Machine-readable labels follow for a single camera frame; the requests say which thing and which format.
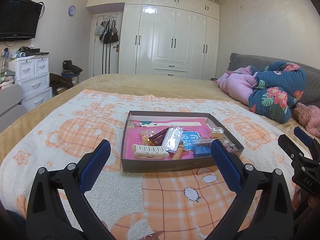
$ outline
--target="cardboard box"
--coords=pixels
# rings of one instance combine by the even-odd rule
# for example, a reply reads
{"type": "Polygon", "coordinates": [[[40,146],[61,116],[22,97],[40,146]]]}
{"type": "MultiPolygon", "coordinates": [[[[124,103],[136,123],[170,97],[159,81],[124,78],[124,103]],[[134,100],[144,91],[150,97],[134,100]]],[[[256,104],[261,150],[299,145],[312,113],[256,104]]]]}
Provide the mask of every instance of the cardboard box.
{"type": "Polygon", "coordinates": [[[235,146],[235,151],[232,152],[238,157],[241,155],[244,147],[242,144],[211,114],[208,113],[186,113],[186,112],[152,112],[152,111],[130,111],[125,123],[124,133],[121,145],[121,164],[124,172],[164,172],[164,171],[182,171],[204,168],[215,165],[211,156],[180,159],[180,160],[137,160],[128,159],[127,152],[131,151],[131,145],[128,145],[129,130],[132,127],[132,122],[167,122],[170,120],[204,120],[208,129],[212,127],[222,127],[224,135],[235,146]]]}

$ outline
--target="white chest of drawers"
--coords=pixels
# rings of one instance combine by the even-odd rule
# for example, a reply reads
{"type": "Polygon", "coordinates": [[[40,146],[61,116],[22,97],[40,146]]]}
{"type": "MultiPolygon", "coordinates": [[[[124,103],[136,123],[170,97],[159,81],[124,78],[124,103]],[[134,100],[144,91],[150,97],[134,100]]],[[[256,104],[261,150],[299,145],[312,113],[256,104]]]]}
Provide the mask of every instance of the white chest of drawers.
{"type": "Polygon", "coordinates": [[[52,98],[48,56],[17,58],[9,63],[9,70],[16,73],[15,83],[22,87],[21,104],[27,111],[52,98]]]}

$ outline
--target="wardrobe drawer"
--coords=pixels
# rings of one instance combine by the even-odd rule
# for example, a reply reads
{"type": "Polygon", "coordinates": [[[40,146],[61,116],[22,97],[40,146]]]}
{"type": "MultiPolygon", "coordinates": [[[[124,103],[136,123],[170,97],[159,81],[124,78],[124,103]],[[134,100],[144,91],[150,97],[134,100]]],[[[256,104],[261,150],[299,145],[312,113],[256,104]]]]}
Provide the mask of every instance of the wardrobe drawer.
{"type": "Polygon", "coordinates": [[[17,72],[16,78],[17,80],[21,80],[28,77],[33,77],[35,75],[35,60],[34,59],[26,59],[20,60],[17,62],[17,72]]]}
{"type": "Polygon", "coordinates": [[[160,70],[160,69],[153,70],[153,75],[187,78],[187,72],[178,72],[178,71],[160,70]]]}
{"type": "Polygon", "coordinates": [[[187,72],[187,65],[184,63],[155,60],[155,69],[168,69],[187,72]]]}
{"type": "Polygon", "coordinates": [[[21,104],[26,108],[27,112],[41,105],[45,101],[48,101],[52,98],[52,88],[46,88],[41,90],[21,101],[21,104]]]}
{"type": "Polygon", "coordinates": [[[35,75],[40,75],[49,72],[49,64],[47,57],[35,59],[35,75]]]}
{"type": "Polygon", "coordinates": [[[20,80],[18,85],[22,87],[22,98],[26,98],[49,87],[49,73],[20,80]]]}

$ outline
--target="wall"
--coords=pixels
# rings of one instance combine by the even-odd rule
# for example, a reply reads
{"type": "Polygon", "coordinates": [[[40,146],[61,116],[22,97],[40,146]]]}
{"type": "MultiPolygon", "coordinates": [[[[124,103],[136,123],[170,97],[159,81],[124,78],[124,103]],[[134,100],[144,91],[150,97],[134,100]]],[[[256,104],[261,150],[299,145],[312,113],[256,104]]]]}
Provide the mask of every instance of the wall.
{"type": "Polygon", "coordinates": [[[217,78],[232,52],[320,69],[320,16],[310,0],[229,0],[220,5],[217,78]]]}
{"type": "MultiPolygon", "coordinates": [[[[72,60],[83,69],[80,80],[89,78],[89,45],[92,13],[86,9],[87,0],[33,0],[44,2],[45,12],[39,20],[35,39],[18,41],[10,49],[15,52],[21,46],[33,44],[41,51],[50,52],[49,71],[60,75],[64,60],[72,60]],[[76,14],[70,17],[68,8],[74,5],[76,14]]],[[[0,49],[6,48],[0,42],[0,49]]]]}

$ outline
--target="clock face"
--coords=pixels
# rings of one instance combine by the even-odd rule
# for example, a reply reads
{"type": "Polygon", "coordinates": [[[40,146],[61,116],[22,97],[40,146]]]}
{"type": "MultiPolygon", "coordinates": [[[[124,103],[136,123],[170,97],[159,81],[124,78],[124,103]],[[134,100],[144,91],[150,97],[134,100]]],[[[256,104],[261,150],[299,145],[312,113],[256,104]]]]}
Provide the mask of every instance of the clock face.
{"type": "Polygon", "coordinates": [[[68,12],[69,12],[69,15],[70,15],[70,16],[75,15],[75,13],[76,13],[76,7],[73,6],[73,5],[70,6],[68,12]]]}

